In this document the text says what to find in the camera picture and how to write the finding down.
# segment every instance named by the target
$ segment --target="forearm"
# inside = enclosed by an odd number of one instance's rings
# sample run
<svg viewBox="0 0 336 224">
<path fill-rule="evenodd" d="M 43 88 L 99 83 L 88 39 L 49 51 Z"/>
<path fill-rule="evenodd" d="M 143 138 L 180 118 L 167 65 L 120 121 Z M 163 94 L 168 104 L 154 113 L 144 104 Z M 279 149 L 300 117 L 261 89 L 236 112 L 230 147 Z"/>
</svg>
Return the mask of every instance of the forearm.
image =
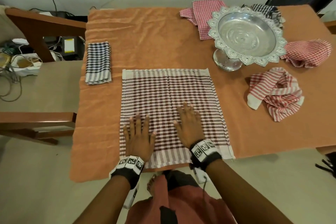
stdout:
<svg viewBox="0 0 336 224">
<path fill-rule="evenodd" d="M 210 163 L 206 173 L 238 224 L 292 224 L 292 222 L 223 160 Z"/>
<path fill-rule="evenodd" d="M 116 223 L 129 191 L 130 184 L 125 177 L 112 177 L 74 224 Z"/>
</svg>

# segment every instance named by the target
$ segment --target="dark pants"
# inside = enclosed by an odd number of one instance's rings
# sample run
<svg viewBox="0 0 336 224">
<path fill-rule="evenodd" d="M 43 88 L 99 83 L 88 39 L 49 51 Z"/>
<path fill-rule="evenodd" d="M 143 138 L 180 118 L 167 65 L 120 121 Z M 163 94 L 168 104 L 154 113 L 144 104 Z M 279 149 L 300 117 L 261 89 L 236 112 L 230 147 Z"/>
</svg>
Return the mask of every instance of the dark pants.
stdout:
<svg viewBox="0 0 336 224">
<path fill-rule="evenodd" d="M 178 170 L 166 170 L 162 173 L 167 180 L 168 191 L 182 187 L 185 185 L 191 185 L 194 187 L 199 187 L 198 183 L 191 175 L 187 175 Z"/>
</svg>

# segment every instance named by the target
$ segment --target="scalloped silver rim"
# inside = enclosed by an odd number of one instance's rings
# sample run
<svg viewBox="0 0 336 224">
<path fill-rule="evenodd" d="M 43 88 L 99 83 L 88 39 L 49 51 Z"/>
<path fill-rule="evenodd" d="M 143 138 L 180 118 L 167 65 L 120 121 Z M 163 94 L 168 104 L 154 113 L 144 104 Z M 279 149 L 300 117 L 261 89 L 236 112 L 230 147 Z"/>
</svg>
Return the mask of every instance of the scalloped silver rim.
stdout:
<svg viewBox="0 0 336 224">
<path fill-rule="evenodd" d="M 273 49 L 273 51 L 261 57 L 253 57 L 253 56 L 248 56 L 246 54 L 237 52 L 233 50 L 232 48 L 230 48 L 229 46 L 227 46 L 224 40 L 219 35 L 218 25 L 219 25 L 220 20 L 225 15 L 228 15 L 230 13 L 251 14 L 251 15 L 257 16 L 258 18 L 266 22 L 275 35 L 276 41 L 275 41 L 275 48 Z M 286 54 L 286 50 L 284 46 L 287 44 L 287 41 L 282 37 L 282 30 L 279 27 L 277 27 L 271 19 L 266 18 L 260 12 L 253 11 L 249 7 L 238 7 L 238 6 L 224 7 L 222 6 L 219 12 L 212 12 L 212 18 L 208 20 L 208 25 L 210 26 L 208 35 L 212 37 L 213 39 L 215 39 L 216 48 L 224 50 L 230 59 L 239 59 L 245 65 L 251 65 L 253 63 L 256 63 L 264 67 L 268 64 L 268 62 L 278 63 L 279 57 Z"/>
</svg>

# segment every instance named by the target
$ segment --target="checkered cloth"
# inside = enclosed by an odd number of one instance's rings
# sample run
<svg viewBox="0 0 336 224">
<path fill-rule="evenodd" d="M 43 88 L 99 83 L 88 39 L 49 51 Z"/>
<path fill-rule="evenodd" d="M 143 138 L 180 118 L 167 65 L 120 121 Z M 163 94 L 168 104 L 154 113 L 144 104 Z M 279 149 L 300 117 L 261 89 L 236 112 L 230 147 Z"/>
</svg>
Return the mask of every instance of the checkered cloth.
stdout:
<svg viewBox="0 0 336 224">
<path fill-rule="evenodd" d="M 111 82 L 110 46 L 108 42 L 89 44 L 85 82 L 87 85 Z"/>
<path fill-rule="evenodd" d="M 280 10 L 276 6 L 254 4 L 251 5 L 250 8 L 256 12 L 263 13 L 266 18 L 272 19 L 277 27 L 282 27 L 282 23 L 285 22 L 285 19 L 281 16 Z"/>
<path fill-rule="evenodd" d="M 332 51 L 325 40 L 297 41 L 286 44 L 286 55 L 280 56 L 295 67 L 312 68 L 325 61 Z"/>
<path fill-rule="evenodd" d="M 208 32 L 210 26 L 208 20 L 212 18 L 212 12 L 219 11 L 225 6 L 221 0 L 199 0 L 192 3 L 192 8 L 180 11 L 180 16 L 187 18 L 195 26 L 198 26 L 199 38 L 201 40 L 212 39 Z"/>
<path fill-rule="evenodd" d="M 252 75 L 247 105 L 257 110 L 264 100 L 274 121 L 280 121 L 296 113 L 304 98 L 296 78 L 282 67 L 274 67 Z"/>
<path fill-rule="evenodd" d="M 120 118 L 120 155 L 125 154 L 123 126 L 140 112 L 150 116 L 149 132 L 157 132 L 154 153 L 146 168 L 190 162 L 190 152 L 177 137 L 173 120 L 183 101 L 194 104 L 202 119 L 205 139 L 224 159 L 234 158 L 219 100 L 208 69 L 123 70 Z"/>
</svg>

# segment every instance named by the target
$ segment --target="foot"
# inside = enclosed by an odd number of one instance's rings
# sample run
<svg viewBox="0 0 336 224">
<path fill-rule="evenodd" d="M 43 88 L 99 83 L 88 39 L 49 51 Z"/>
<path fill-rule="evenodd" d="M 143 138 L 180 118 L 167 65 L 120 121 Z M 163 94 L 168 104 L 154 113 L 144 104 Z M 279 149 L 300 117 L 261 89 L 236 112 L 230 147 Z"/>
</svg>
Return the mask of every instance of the foot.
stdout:
<svg viewBox="0 0 336 224">
<path fill-rule="evenodd" d="M 155 181 L 156 177 L 157 177 L 156 175 L 153 175 L 153 177 L 147 183 L 147 190 L 152 197 L 154 197 L 154 186 L 153 186 L 153 184 L 154 184 L 154 181 Z"/>
</svg>

